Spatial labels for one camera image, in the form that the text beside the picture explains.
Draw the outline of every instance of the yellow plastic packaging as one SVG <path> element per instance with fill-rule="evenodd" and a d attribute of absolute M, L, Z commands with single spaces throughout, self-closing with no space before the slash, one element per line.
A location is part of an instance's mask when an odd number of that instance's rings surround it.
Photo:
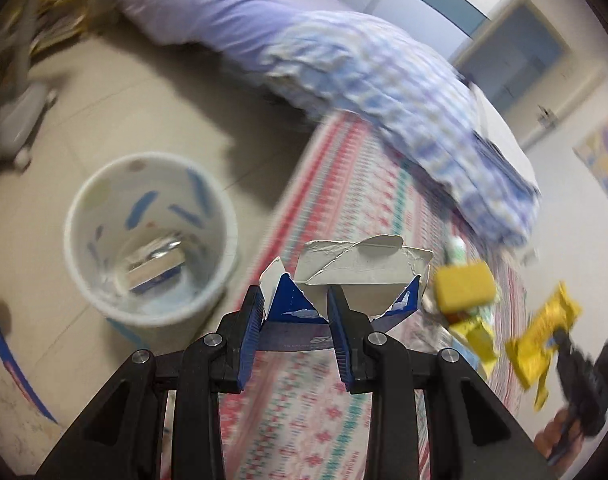
<path fill-rule="evenodd" d="M 535 381 L 538 382 L 536 411 L 542 408 L 548 398 L 546 375 L 550 360 L 558 350 L 553 341 L 553 332 L 558 328 L 567 332 L 571 330 L 581 313 L 582 308 L 569 297 L 566 286 L 560 282 L 557 290 L 530 321 L 526 332 L 505 345 L 508 359 L 524 390 L 528 390 Z"/>
<path fill-rule="evenodd" d="M 449 332 L 468 344 L 478 355 L 486 377 L 490 378 L 499 359 L 499 355 L 495 352 L 495 333 L 491 326 L 481 317 L 475 316 L 450 325 Z"/>

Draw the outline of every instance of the blue gripper pad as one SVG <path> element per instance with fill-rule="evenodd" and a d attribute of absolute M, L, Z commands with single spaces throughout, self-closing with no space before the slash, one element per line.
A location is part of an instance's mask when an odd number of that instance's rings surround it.
<path fill-rule="evenodd" d="M 253 371 L 253 361 L 260 341 L 260 329 L 263 322 L 263 305 L 263 295 L 258 288 L 239 351 L 239 374 L 237 376 L 237 385 L 240 390 L 244 389 L 251 376 L 251 372 Z"/>
<path fill-rule="evenodd" d="M 350 390 L 354 384 L 355 377 L 351 369 L 351 348 L 348 337 L 342 324 L 341 313 L 337 305 L 337 298 L 331 288 L 328 289 L 326 307 L 328 309 L 328 322 L 333 336 L 333 347 L 335 348 L 335 358 L 339 368 L 341 382 L 346 385 L 346 390 Z"/>

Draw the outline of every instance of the door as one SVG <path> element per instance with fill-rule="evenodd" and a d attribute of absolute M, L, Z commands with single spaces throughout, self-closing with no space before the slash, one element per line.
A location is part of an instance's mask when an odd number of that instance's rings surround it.
<path fill-rule="evenodd" d="M 555 128 L 598 87 L 604 75 L 602 62 L 565 54 L 502 114 L 520 146 L 532 146 Z"/>

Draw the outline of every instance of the patterned rug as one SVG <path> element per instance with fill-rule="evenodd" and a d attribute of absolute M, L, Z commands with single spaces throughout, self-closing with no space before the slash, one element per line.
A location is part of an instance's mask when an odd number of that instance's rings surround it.
<path fill-rule="evenodd" d="M 466 240 L 469 259 L 489 264 L 502 290 L 496 313 L 498 345 L 526 326 L 525 289 L 516 266 L 474 235 L 452 201 L 417 167 L 387 148 L 359 117 L 336 112 L 316 131 L 273 216 L 269 236 L 249 274 L 281 256 L 292 272 L 308 240 L 360 240 L 390 233 L 433 250 L 443 263 L 450 235 Z M 242 290 L 235 298 L 241 304 Z M 409 320 L 390 334 L 410 343 Z M 515 413 L 521 389 L 505 355 L 489 386 Z M 420 470 L 429 477 L 423 399 L 418 404 Z M 350 396 L 332 351 L 258 352 L 246 391 L 223 396 L 221 430 L 229 479 L 353 480 L 363 477 L 370 395 Z M 404 452 L 401 443 L 400 452 Z"/>

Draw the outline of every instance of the blue checkered blanket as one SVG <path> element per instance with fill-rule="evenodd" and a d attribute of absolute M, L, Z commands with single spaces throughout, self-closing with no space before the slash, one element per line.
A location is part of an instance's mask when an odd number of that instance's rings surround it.
<path fill-rule="evenodd" d="M 455 69 L 403 30 L 359 12 L 300 15 L 260 57 L 272 90 L 312 118 L 357 112 L 442 184 L 486 240 L 519 246 L 540 194 L 474 131 L 476 101 Z"/>

